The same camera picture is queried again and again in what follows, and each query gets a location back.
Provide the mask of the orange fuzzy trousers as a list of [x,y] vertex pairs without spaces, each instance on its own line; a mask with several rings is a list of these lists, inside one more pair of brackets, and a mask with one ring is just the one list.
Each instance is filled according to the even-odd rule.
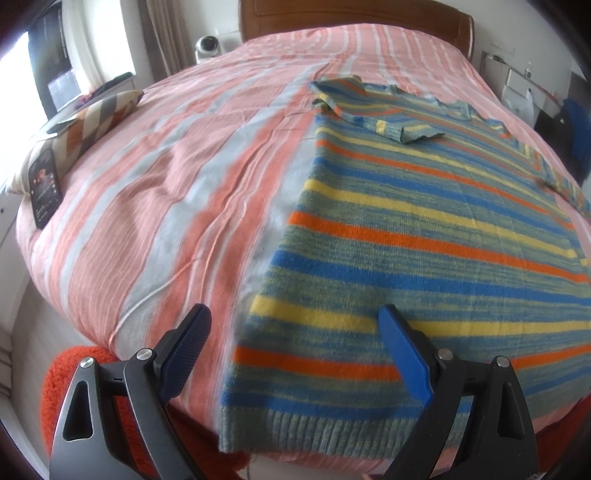
[[45,376],[41,427],[50,475],[64,479],[235,479],[246,453],[226,454],[204,426],[158,394],[146,361],[101,347],[60,353]]

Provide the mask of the pink striped bed sheet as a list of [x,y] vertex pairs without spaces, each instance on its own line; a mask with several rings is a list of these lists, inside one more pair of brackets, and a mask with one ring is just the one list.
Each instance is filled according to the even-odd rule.
[[[467,103],[576,184],[458,49],[361,24],[262,37],[153,85],[60,179],[63,200],[43,230],[30,202],[20,206],[17,241],[35,286],[115,355],[156,343],[194,304],[211,308],[211,337],[176,406],[218,437],[238,336],[311,173],[311,84],[349,77]],[[260,454],[356,472],[389,459]]]

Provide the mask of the laptop on windowsill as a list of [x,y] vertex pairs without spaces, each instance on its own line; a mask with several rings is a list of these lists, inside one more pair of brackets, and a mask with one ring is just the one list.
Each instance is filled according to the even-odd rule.
[[133,85],[135,67],[118,1],[53,1],[27,30],[32,74],[49,136],[83,107]]

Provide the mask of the white desk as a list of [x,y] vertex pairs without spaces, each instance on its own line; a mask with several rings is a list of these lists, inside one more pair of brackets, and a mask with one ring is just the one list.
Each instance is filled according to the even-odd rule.
[[534,127],[541,113],[556,116],[562,101],[500,56],[483,52],[479,71],[501,103]]

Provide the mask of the wooden headboard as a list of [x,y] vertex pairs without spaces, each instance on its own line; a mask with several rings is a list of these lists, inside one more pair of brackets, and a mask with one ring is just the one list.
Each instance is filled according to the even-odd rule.
[[242,0],[238,2],[242,40],[270,34],[373,23],[417,30],[455,46],[473,58],[471,15],[431,0]]

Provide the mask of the black smartphone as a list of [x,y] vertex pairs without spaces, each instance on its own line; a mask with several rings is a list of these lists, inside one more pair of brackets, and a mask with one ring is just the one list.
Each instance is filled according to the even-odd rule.
[[28,169],[29,194],[35,225],[43,230],[62,203],[53,150],[43,150]]

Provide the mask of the blue garment on chair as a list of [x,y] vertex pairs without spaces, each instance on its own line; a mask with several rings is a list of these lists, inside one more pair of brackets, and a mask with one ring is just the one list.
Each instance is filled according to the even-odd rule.
[[563,111],[572,130],[570,157],[576,167],[574,177],[582,184],[590,174],[590,113],[572,99],[563,102]]

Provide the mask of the multicolour striped knit sweater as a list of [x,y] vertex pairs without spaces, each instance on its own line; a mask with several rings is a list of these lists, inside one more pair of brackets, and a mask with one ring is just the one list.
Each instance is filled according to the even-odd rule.
[[422,412],[378,331],[392,304],[462,358],[516,362],[531,415],[590,392],[579,187],[469,104],[315,81],[315,153],[221,394],[225,452],[394,457]]

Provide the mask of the beige curtain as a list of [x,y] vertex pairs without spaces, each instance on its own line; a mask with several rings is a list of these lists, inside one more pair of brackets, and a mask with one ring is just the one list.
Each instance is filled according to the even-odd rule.
[[178,1],[137,2],[151,73],[156,82],[195,64],[194,51]]

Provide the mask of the small white fan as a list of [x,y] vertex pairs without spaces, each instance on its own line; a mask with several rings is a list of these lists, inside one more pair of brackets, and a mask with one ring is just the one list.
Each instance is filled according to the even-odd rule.
[[214,35],[200,37],[195,43],[195,59],[197,64],[221,56],[221,41]]

